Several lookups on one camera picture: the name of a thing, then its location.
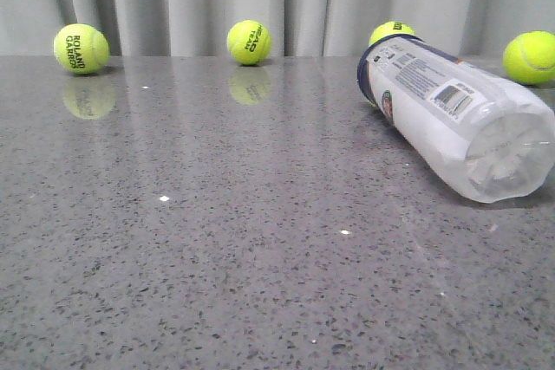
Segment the white blue tennis ball can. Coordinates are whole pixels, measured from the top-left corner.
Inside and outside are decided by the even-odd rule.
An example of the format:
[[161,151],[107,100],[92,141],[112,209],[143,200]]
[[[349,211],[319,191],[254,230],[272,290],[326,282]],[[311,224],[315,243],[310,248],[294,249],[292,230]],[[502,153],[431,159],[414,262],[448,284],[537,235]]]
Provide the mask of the white blue tennis ball can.
[[494,203],[538,190],[554,167],[554,112],[528,88],[408,34],[370,45],[363,95],[464,198]]

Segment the Wilson tennis ball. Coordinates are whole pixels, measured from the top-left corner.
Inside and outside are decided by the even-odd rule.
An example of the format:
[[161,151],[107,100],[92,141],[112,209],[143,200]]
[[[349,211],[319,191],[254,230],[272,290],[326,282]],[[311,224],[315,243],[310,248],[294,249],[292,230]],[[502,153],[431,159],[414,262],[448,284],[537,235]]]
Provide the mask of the Wilson tennis ball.
[[370,35],[369,46],[380,41],[387,36],[398,34],[414,35],[415,31],[411,26],[399,21],[389,21],[377,26]]

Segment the Roland Garros tennis ball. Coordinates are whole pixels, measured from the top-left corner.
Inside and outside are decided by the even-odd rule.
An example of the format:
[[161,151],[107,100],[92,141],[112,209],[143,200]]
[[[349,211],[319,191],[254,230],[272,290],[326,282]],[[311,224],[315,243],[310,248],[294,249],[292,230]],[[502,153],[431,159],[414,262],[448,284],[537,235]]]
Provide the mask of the Roland Garros tennis ball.
[[95,27],[81,23],[66,25],[58,31],[53,52],[63,68],[78,75],[96,73],[110,57],[106,37]]

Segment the plain yellow tennis ball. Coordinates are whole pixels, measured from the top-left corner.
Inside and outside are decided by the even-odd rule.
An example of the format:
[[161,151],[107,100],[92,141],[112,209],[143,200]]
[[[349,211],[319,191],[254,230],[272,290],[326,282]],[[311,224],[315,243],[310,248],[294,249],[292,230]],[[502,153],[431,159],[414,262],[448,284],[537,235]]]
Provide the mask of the plain yellow tennis ball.
[[522,33],[511,40],[502,64],[509,79],[536,85],[554,78],[554,34],[547,31]]

